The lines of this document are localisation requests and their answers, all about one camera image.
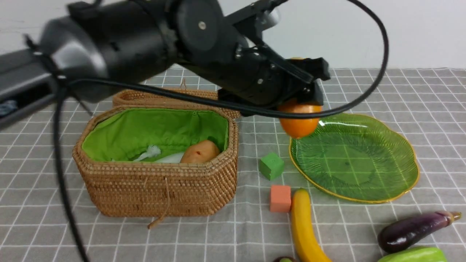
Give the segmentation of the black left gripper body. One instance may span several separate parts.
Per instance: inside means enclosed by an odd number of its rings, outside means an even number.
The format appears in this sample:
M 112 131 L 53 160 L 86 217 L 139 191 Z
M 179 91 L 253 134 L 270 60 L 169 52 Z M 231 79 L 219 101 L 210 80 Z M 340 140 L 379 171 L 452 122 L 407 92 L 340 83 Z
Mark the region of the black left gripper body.
M 218 96 L 221 101 L 265 109 L 278 109 L 290 100 L 317 106 L 323 104 L 323 94 L 317 82 L 331 79 L 324 58 L 286 60 L 311 75 L 311 81 L 306 83 L 281 69 L 267 54 L 244 44 L 209 50 L 183 47 L 182 65 L 220 87 Z

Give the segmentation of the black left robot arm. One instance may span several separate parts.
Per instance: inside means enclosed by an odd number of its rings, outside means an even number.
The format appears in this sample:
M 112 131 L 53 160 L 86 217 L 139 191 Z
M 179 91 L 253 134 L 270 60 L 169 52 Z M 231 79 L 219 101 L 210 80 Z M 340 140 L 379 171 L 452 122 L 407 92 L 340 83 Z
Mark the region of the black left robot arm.
M 226 16 L 217 0 L 75 2 L 49 21 L 38 43 L 1 55 L 1 128 L 66 99 L 98 103 L 179 64 L 220 87 L 203 103 L 244 116 L 295 100 L 321 106 L 317 81 L 331 79 L 323 58 L 284 59 L 263 40 L 281 0 L 258 0 Z

